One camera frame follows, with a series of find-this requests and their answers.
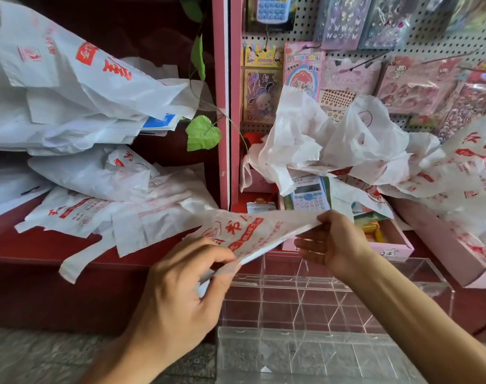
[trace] calculator keypad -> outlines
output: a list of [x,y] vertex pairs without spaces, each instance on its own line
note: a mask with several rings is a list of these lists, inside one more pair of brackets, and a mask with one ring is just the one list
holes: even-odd
[[294,195],[295,210],[328,210],[326,195],[320,191]]
[[261,22],[283,23],[288,20],[288,0],[259,0],[257,19]]

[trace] artificial leaf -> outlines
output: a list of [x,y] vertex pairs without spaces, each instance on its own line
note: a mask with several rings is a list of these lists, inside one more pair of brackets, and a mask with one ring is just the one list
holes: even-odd
[[179,0],[186,16],[196,23],[202,22],[202,10],[200,0]]
[[221,131],[213,126],[211,120],[205,115],[199,115],[191,120],[186,127],[188,145],[186,150],[211,149],[217,146],[221,140]]
[[206,67],[202,59],[202,35],[195,38],[193,42],[193,48],[191,49],[191,63],[198,71],[198,75],[201,77],[201,81],[206,79]]

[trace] calculator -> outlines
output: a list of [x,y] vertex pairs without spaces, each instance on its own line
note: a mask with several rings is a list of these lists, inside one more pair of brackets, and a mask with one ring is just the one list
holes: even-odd
[[257,0],[256,18],[263,24],[282,24],[289,19],[291,0]]
[[291,194],[295,210],[330,210],[322,177],[307,175],[293,179],[296,190]]

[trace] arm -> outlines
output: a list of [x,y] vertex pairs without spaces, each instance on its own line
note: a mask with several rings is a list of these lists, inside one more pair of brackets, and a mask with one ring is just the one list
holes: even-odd
[[195,290],[215,262],[236,260],[207,238],[185,239],[151,267],[129,326],[78,384],[149,384],[193,350],[218,322],[234,274],[215,276],[206,295]]
[[388,260],[363,232],[333,210],[295,240],[308,261],[327,266],[373,313],[431,384],[486,384],[486,347],[454,323]]

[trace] clear acrylic organizer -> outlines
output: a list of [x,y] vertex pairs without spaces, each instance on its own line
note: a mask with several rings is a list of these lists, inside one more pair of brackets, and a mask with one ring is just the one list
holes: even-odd
[[[429,259],[393,263],[451,316],[451,285]],[[298,254],[246,264],[224,301],[217,384],[425,382],[348,286]]]

